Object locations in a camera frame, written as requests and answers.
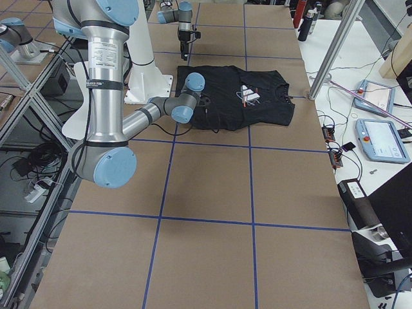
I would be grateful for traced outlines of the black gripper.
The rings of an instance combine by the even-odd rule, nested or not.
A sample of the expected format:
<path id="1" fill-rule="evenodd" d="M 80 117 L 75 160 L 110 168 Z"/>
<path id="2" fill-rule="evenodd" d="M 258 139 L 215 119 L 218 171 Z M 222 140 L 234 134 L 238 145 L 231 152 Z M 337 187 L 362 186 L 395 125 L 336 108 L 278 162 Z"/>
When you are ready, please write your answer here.
<path id="1" fill-rule="evenodd" d="M 178 30 L 178 39 L 180 41 L 180 51 L 182 60 L 189 59 L 189 42 L 191 41 L 191 37 L 192 32 L 190 30 Z"/>

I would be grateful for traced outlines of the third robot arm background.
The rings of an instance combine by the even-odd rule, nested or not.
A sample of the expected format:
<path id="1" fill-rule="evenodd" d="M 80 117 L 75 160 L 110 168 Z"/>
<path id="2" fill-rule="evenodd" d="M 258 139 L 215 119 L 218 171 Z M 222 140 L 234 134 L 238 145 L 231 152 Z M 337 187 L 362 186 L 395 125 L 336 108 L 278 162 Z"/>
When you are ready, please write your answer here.
<path id="1" fill-rule="evenodd" d="M 1 20 L 1 47 L 17 64 L 40 64 L 46 54 L 41 53 L 25 24 L 17 17 Z"/>

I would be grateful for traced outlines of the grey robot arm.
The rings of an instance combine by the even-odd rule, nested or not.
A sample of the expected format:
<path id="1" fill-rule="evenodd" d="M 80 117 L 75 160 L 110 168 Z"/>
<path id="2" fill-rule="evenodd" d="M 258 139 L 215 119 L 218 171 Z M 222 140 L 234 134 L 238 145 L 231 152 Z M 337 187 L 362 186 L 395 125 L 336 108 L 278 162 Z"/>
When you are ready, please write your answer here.
<path id="1" fill-rule="evenodd" d="M 137 167 L 128 142 L 164 115 L 188 123 L 205 79 L 190 73 L 179 96 L 166 96 L 172 78 L 156 67 L 141 1 L 54 1 L 53 22 L 59 34 L 88 42 L 88 63 L 80 65 L 88 114 L 69 153 L 71 170 L 121 187 Z"/>
<path id="2" fill-rule="evenodd" d="M 156 16 L 160 24 L 178 23 L 178 40 L 181 58 L 186 61 L 189 55 L 189 44 L 195 32 L 192 27 L 192 4 L 181 1 L 173 8 L 172 1 L 160 1 Z"/>

